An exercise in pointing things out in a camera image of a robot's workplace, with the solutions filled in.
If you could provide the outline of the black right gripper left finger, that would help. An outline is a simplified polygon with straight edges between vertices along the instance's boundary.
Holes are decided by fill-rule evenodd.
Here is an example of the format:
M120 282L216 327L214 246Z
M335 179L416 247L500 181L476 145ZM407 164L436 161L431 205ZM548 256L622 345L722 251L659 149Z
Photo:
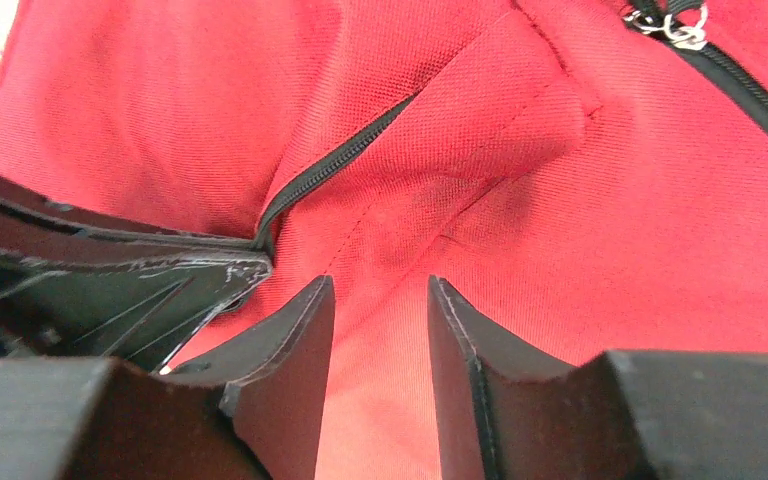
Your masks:
M0 479L311 479L331 278L166 375L112 358L0 358Z

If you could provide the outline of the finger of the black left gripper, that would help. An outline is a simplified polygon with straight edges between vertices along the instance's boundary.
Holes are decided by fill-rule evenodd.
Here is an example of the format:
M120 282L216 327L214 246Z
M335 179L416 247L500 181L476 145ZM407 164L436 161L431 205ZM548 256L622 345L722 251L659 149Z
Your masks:
M0 255L252 255L247 240L135 223L56 203L0 176Z
M0 358L116 357L157 372L271 271L233 248L0 247Z

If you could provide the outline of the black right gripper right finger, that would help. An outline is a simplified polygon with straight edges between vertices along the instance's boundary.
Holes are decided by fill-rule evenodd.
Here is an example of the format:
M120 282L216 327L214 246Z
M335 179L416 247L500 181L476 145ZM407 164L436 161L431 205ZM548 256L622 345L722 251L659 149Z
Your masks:
M428 283L446 479L768 479L768 354L565 363Z

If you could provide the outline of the red backpack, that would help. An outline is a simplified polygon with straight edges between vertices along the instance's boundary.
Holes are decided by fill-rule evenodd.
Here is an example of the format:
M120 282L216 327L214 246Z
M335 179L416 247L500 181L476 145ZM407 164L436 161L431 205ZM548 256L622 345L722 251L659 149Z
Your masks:
M440 475L427 282L568 362L768 352L768 136L624 1L23 1L0 175L172 229L251 237L291 181L396 105L275 225L275 270L195 355L312 277L337 309L316 475Z

